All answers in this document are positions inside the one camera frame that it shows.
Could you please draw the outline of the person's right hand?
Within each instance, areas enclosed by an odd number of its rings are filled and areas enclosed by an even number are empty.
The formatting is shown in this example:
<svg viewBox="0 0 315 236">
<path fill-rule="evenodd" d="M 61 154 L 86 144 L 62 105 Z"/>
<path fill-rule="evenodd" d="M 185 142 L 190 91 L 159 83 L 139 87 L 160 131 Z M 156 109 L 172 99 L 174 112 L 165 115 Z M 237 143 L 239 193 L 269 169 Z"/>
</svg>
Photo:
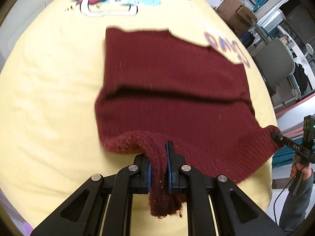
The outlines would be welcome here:
<svg viewBox="0 0 315 236">
<path fill-rule="evenodd" d="M 313 170 L 311 168 L 311 165 L 303 165 L 302 163 L 297 161 L 297 156 L 293 157 L 293 164 L 291 167 L 291 171 L 290 171 L 290 176 L 289 178 L 292 179 L 296 176 L 296 174 L 298 173 L 298 171 L 301 171 L 303 174 L 303 180 L 306 181 L 308 180 L 311 175 L 313 174 Z"/>
</svg>

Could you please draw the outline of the grey sleeved forearm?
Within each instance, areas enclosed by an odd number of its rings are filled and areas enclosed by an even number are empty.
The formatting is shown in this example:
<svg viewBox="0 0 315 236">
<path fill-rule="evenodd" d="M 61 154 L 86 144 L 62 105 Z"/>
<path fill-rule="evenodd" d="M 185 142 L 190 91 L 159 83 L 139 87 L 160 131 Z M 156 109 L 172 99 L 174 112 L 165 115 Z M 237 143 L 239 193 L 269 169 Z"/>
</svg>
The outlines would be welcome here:
<svg viewBox="0 0 315 236">
<path fill-rule="evenodd" d="M 285 235 L 294 234 L 305 220 L 306 211 L 310 204 L 313 189 L 313 170 L 308 166 L 302 172 L 303 181 L 297 195 L 288 193 L 280 216 L 279 227 L 284 231 Z"/>
</svg>

